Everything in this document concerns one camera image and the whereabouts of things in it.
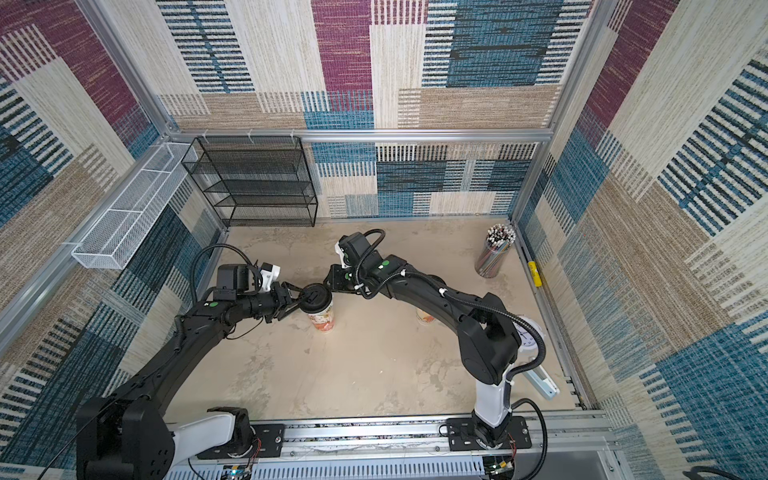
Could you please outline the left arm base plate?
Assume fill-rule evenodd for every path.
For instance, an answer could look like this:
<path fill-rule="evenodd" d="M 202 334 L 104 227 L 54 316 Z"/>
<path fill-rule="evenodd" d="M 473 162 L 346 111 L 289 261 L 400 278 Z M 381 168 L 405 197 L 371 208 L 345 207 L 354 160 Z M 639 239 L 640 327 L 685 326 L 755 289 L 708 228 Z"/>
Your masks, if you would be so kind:
<path fill-rule="evenodd" d="M 282 423 L 252 424 L 251 445 L 245 458 L 251 461 L 262 458 L 279 458 L 282 453 L 286 425 Z"/>

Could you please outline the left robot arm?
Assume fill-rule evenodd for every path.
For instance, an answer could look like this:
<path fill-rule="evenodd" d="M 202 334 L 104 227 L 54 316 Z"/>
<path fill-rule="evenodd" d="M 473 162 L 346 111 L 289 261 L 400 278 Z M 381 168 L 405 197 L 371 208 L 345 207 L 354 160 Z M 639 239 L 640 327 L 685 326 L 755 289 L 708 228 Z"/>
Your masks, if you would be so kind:
<path fill-rule="evenodd" d="M 244 408 L 216 407 L 175 428 L 164 415 L 195 367 L 240 321 L 281 320 L 298 308 L 303 292 L 278 275 L 277 267 L 249 258 L 219 267 L 216 285 L 175 317 L 172 339 L 112 394 L 80 407 L 77 478 L 162 479 L 178 463 L 209 450 L 254 456 L 259 441 Z"/>

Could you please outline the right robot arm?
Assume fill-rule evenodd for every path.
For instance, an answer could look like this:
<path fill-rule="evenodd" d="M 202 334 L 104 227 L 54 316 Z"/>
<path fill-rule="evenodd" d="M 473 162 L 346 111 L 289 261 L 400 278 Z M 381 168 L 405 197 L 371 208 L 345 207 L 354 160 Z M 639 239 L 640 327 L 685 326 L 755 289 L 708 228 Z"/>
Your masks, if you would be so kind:
<path fill-rule="evenodd" d="M 408 303 L 454 332 L 461 362 L 476 381 L 474 437 L 485 448 L 499 447 L 516 408 L 514 378 L 546 358 L 542 335 L 492 293 L 464 293 L 398 256 L 381 256 L 377 247 L 385 236 L 382 229 L 342 236 L 334 245 L 340 262 L 330 267 L 324 284 L 334 293 L 366 300 L 382 294 Z"/>

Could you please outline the paper milk tea cup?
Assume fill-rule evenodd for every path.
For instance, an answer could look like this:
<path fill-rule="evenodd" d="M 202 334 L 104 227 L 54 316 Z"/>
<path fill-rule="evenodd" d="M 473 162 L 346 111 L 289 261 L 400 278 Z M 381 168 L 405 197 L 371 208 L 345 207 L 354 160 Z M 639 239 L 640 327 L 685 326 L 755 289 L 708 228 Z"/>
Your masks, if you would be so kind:
<path fill-rule="evenodd" d="M 424 324 L 429 324 L 429 323 L 431 323 L 431 322 L 433 322 L 435 320 L 434 316 L 428 314 L 427 312 L 425 312 L 425 311 L 423 311 L 421 309 L 416 309 L 416 314 L 417 314 L 417 318 L 419 319 L 419 321 L 424 323 Z"/>
<path fill-rule="evenodd" d="M 329 305 L 322 311 L 317 313 L 308 313 L 312 325 L 319 331 L 330 331 L 335 325 L 335 318 L 333 313 L 333 305 Z"/>

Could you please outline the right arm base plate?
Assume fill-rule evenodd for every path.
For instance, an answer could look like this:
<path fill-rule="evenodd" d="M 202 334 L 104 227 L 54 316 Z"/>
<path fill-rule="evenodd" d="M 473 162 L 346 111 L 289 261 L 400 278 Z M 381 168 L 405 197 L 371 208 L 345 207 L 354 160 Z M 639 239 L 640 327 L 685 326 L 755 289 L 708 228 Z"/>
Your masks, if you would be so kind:
<path fill-rule="evenodd" d="M 497 427 L 488 427 L 474 417 L 448 418 L 438 427 L 438 433 L 448 439 L 451 451 L 532 448 L 530 431 L 522 416 L 508 416 Z"/>

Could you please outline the black lid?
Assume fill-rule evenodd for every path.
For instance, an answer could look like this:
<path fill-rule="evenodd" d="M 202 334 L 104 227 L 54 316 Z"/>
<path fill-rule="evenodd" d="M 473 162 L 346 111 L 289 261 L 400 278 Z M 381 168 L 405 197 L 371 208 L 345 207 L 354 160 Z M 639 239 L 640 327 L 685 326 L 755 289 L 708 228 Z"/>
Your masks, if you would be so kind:
<path fill-rule="evenodd" d="M 443 280 L 441 277 L 437 276 L 437 275 L 429 275 L 429 278 L 430 278 L 430 279 L 431 279 L 431 280 L 432 280 L 432 281 L 433 281 L 433 282 L 434 282 L 436 285 L 438 285 L 440 288 L 442 288 L 442 287 L 445 287 L 445 286 L 446 286 L 446 283 L 444 282 L 444 280 Z"/>
<path fill-rule="evenodd" d="M 301 302 L 300 309 L 306 314 L 322 311 L 331 305 L 333 301 L 331 290 L 329 294 L 317 294 L 312 291 L 311 285 L 312 284 L 307 285 L 304 288 L 305 296 L 303 299 L 299 300 Z"/>

